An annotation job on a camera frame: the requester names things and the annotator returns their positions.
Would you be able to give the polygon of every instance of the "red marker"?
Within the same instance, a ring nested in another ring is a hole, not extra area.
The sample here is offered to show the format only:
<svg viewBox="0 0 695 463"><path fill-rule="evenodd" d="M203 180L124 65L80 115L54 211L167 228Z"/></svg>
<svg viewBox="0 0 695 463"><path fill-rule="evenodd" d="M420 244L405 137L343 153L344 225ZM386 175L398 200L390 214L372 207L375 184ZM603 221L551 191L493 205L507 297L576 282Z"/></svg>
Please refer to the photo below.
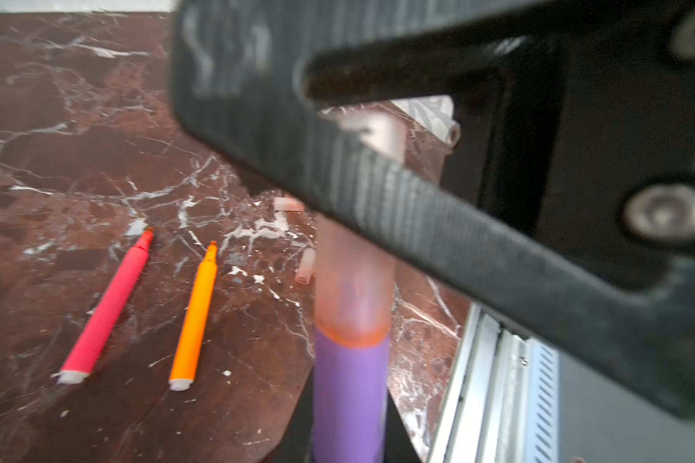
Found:
<svg viewBox="0 0 695 463"><path fill-rule="evenodd" d="M149 258L149 244L152 242L152 228L141 235L136 245L121 261L119 269L108 285L103 298L95 308L93 316L82 330L80 338L75 342L72 352L64 361L59 372L59 382L62 384L79 384L90 375L93 366L101 356L103 346L111 335L113 325L119 319L120 311L139 279L141 270Z"/></svg>

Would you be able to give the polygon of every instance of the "marble countertop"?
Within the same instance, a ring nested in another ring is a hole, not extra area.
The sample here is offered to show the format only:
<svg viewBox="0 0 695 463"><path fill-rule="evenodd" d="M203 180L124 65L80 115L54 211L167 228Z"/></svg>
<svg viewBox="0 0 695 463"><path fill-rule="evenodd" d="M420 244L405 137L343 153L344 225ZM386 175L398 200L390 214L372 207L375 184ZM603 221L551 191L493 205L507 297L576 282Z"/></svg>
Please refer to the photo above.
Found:
<svg viewBox="0 0 695 463"><path fill-rule="evenodd" d="M0 15L0 461L259 461L312 366L313 213L274 213L167 102L167 14ZM448 149L408 126L408 167ZM83 384L59 370L147 227L141 280ZM198 374L168 390L196 267L221 245ZM255 275L262 276L258 283ZM424 456L468 301L399 264L389 388Z"/></svg>

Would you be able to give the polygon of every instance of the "gray floor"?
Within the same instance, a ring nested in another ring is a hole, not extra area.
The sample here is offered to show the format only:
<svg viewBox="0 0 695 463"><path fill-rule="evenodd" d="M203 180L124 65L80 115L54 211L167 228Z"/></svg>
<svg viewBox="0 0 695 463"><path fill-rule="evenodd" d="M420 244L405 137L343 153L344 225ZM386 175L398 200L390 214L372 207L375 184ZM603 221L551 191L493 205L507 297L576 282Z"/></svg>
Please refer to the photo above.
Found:
<svg viewBox="0 0 695 463"><path fill-rule="evenodd" d="M561 356L560 458L587 463L695 463L695 421L681 421Z"/></svg>

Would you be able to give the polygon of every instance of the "black metal bracket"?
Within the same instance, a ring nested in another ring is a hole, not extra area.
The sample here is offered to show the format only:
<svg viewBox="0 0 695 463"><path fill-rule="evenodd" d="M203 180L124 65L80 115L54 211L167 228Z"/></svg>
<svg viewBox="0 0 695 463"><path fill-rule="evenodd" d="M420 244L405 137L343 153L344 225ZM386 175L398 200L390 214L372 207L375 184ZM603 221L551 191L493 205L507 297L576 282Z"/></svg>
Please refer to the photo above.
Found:
<svg viewBox="0 0 695 463"><path fill-rule="evenodd" d="M635 188L695 174L695 60L668 51L694 9L188 0L173 105L232 162L695 415L695 253L654 249L620 226ZM443 189L315 111L439 93L454 97L464 137Z"/></svg>

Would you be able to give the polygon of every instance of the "orange marker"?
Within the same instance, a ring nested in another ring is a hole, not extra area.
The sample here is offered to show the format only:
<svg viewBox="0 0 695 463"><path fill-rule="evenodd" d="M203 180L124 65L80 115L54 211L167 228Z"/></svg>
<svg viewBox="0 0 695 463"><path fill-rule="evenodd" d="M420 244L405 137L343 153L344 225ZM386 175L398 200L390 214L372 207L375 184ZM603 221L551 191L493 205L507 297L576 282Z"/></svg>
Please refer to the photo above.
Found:
<svg viewBox="0 0 695 463"><path fill-rule="evenodd" d="M173 370L170 372L170 390L186 390L195 379L217 268L216 243L211 242L204 261L198 265L198 273L195 274L188 313L180 333Z"/></svg>

